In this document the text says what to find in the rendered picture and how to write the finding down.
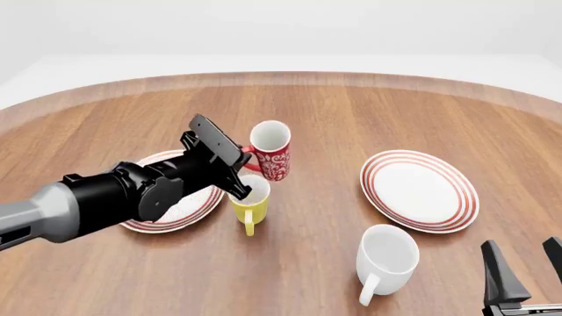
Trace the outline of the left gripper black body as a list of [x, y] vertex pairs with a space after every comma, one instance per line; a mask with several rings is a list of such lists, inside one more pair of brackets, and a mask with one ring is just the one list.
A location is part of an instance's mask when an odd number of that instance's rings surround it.
[[227, 192], [233, 197], [242, 200], [252, 191], [250, 186], [242, 183], [236, 171], [236, 162], [228, 166], [219, 157], [215, 157], [210, 163], [210, 177], [212, 185]]

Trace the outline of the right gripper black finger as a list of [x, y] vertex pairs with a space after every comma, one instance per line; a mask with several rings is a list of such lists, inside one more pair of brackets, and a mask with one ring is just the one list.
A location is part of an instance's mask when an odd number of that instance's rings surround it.
[[552, 236], [544, 241], [542, 245], [552, 267], [557, 273], [559, 281], [562, 283], [562, 240]]
[[521, 304], [531, 298], [495, 241], [485, 241], [480, 249], [485, 270], [485, 304]]

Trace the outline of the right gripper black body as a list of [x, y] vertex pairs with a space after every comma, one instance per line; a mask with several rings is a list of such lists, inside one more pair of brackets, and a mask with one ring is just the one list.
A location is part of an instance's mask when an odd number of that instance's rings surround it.
[[562, 303], [553, 305], [522, 305], [510, 300], [484, 300], [483, 316], [562, 316]]

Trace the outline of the red mug white pattern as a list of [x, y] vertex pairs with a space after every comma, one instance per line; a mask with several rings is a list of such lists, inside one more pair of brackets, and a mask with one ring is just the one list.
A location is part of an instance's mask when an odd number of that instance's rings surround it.
[[251, 130], [243, 153], [254, 154], [258, 164], [247, 163], [245, 168], [262, 173], [269, 181], [282, 181], [290, 170], [290, 128], [277, 120], [265, 120]]

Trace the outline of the yellow mug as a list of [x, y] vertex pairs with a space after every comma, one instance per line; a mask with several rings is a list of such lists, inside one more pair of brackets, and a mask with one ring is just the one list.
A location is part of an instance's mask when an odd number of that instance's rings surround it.
[[253, 236], [255, 225], [262, 222], [267, 214], [270, 184], [255, 174], [246, 174], [240, 179], [244, 185], [251, 187], [251, 192], [244, 199], [237, 199], [232, 194], [228, 194], [228, 197], [236, 218], [245, 226], [246, 235]]

